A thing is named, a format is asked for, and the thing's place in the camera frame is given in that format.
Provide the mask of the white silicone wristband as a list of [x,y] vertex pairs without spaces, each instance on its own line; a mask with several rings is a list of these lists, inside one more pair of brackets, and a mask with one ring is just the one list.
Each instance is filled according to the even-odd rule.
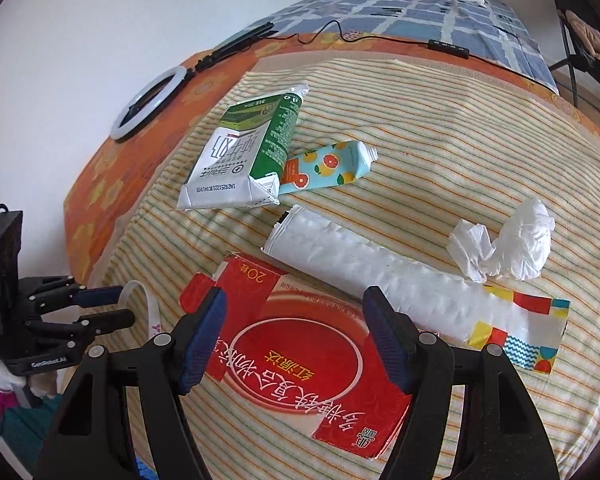
[[162,333],[162,319],[159,301],[152,290],[141,281],[128,281],[121,289],[117,306],[126,308],[135,291],[144,297],[147,311],[147,338],[151,339]]

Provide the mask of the white colourful-ended paper wrapper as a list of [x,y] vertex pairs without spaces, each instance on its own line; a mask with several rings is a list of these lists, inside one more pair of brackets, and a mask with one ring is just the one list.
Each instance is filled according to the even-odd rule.
[[377,286],[393,309],[448,341],[498,344],[514,365],[548,374],[565,333],[570,302],[473,283],[406,258],[299,205],[274,224],[265,255],[361,298]]

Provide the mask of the white tissue ball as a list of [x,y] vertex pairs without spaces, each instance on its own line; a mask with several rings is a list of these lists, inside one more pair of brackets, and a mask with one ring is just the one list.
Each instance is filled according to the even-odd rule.
[[451,258],[471,281],[489,278],[529,281],[538,278],[552,249],[555,219],[535,197],[520,204],[492,238],[483,224],[460,220],[446,245]]

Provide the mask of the green white milk carton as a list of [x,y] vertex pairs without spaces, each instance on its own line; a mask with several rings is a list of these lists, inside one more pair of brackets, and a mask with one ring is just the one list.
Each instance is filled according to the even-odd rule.
[[256,96],[221,116],[178,194],[178,210],[279,203],[279,187],[307,84]]

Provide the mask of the red cardboard box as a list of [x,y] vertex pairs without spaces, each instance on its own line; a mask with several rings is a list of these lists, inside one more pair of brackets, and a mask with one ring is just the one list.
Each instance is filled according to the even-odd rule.
[[374,460],[398,434],[410,399],[387,377],[361,308],[246,254],[196,273],[187,313],[213,287],[226,317],[206,373],[302,434]]

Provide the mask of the teal orange-print tube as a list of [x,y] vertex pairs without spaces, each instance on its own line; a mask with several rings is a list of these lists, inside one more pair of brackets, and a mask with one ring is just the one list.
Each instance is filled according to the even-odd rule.
[[378,159],[376,148],[362,141],[329,144],[287,160],[279,195],[331,188],[360,180]]

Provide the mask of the teal fabric item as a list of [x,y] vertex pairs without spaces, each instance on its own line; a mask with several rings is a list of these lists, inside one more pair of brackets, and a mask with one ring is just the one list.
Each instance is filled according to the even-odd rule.
[[0,453],[17,474],[31,478],[50,431],[61,395],[45,398],[37,408],[9,408],[0,421]]

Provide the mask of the orange floral bed sheet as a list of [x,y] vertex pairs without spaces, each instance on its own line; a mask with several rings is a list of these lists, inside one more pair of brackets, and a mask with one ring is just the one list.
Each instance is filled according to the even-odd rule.
[[64,203],[71,274],[81,283],[99,284],[114,245],[146,188],[160,174],[162,163],[172,156],[190,129],[221,101],[244,73],[281,70],[330,58],[433,60],[471,73],[482,73],[527,90],[572,115],[600,142],[600,112],[576,110],[566,99],[540,84],[478,56],[464,60],[431,51],[426,44],[402,44],[388,37],[360,38],[354,44],[347,44],[333,32],[322,32],[314,40],[306,35],[265,39],[195,76],[183,95],[131,140],[123,143],[107,140],[102,144]]

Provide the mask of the striped yellow towel blanket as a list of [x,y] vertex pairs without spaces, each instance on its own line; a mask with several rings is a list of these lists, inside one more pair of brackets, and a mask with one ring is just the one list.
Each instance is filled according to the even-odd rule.
[[571,304],[549,375],[524,373],[562,478],[580,472],[600,437],[600,149],[572,115],[512,84],[434,61],[330,58],[247,72],[200,118],[134,210],[100,284],[138,278],[159,299],[166,324],[178,294],[229,252],[257,252],[276,206],[179,212],[178,191],[230,104],[307,84],[291,147],[348,139],[378,149],[363,182],[309,191],[319,211],[395,252],[450,270],[446,238],[458,220],[501,229],[528,197],[556,221],[552,252],[529,292]]

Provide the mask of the pink beige clothing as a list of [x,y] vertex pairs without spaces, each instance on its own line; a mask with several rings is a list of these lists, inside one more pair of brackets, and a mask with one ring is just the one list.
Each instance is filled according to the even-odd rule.
[[580,43],[592,58],[600,61],[600,31],[586,24],[577,14],[570,10],[565,12],[567,23],[572,28]]

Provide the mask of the blue checked bed sheet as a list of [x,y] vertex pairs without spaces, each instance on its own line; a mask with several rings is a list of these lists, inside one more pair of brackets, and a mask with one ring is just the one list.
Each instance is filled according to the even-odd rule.
[[257,23],[292,35],[318,32],[331,20],[344,32],[455,44],[558,90],[538,43],[514,10],[495,0],[302,0]]

